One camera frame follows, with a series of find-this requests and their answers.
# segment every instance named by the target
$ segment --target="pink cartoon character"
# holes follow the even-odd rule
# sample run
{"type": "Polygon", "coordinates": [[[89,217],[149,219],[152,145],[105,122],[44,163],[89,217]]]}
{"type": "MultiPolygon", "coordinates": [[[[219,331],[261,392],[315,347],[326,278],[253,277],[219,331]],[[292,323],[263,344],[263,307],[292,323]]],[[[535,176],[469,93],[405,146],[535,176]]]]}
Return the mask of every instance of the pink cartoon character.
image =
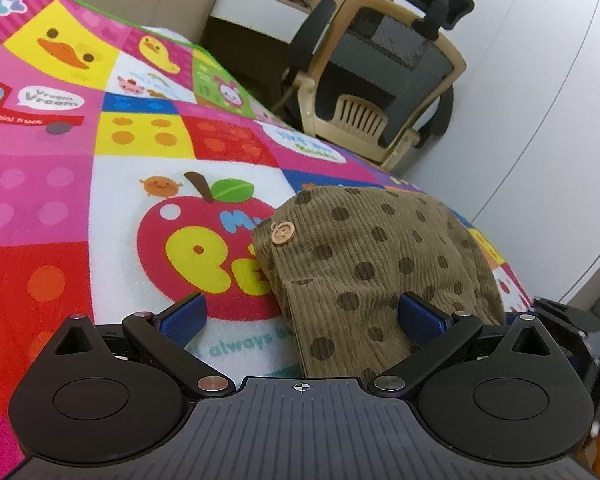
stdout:
{"type": "Polygon", "coordinates": [[[227,101],[234,108],[242,108],[244,101],[242,97],[240,97],[240,93],[238,92],[238,86],[235,81],[229,81],[229,83],[225,83],[222,78],[215,76],[214,81],[218,83],[218,90],[224,97],[224,100],[227,101]]]}
{"type": "Polygon", "coordinates": [[[118,85],[129,94],[140,95],[144,92],[144,87],[136,83],[134,79],[122,79],[118,76],[118,85]]]}

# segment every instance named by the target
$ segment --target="red apple illustration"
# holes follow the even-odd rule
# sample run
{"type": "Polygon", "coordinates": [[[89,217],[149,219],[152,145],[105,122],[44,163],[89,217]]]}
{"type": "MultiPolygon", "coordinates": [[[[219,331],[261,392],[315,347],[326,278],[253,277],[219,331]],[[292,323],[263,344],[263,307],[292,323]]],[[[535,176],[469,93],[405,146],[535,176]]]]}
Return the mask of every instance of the red apple illustration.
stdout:
{"type": "Polygon", "coordinates": [[[211,188],[203,175],[184,177],[201,198],[162,200],[138,228],[138,257],[163,294],[177,301],[194,290],[205,294],[208,315],[227,320],[280,315],[269,282],[251,245],[251,231],[273,208],[253,198],[253,184],[228,178],[211,188]]]}

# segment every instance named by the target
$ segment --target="yellow duck square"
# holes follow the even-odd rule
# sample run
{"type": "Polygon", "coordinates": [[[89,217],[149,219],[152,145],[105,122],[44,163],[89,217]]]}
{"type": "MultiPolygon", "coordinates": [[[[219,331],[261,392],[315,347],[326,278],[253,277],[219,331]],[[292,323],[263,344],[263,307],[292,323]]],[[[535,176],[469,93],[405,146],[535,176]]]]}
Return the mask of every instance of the yellow duck square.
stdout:
{"type": "Polygon", "coordinates": [[[54,1],[4,42],[13,54],[52,77],[104,90],[120,51],[84,28],[54,1]]]}
{"type": "Polygon", "coordinates": [[[195,158],[180,116],[120,112],[100,114],[96,155],[195,158]]]}

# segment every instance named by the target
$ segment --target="children's blanket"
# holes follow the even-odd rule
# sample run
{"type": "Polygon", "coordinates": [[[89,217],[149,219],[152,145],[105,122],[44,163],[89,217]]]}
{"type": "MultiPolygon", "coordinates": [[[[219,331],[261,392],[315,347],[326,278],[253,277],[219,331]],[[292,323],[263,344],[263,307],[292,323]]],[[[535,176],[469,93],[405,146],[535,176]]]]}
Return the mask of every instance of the children's blanket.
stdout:
{"type": "MultiPolygon", "coordinates": [[[[193,290],[188,349],[240,383],[299,374],[251,231],[318,184],[422,193],[292,131],[200,47],[77,0],[0,0],[0,477],[10,395],[69,314],[118,323],[193,290]]],[[[508,310],[528,298],[488,241],[508,310]]]]}

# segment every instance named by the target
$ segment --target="black robotic device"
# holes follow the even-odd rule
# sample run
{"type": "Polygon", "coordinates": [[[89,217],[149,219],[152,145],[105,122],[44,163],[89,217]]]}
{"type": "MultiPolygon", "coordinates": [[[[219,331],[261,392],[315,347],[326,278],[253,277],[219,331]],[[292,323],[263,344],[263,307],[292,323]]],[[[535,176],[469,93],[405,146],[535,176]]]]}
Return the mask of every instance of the black robotic device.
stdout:
{"type": "Polygon", "coordinates": [[[184,350],[205,320],[199,294],[120,325],[65,320],[11,397],[27,458],[8,478],[595,478],[574,458],[600,431],[590,314],[536,300],[491,326],[407,293],[398,321],[420,348],[369,384],[239,390],[184,350]]]}

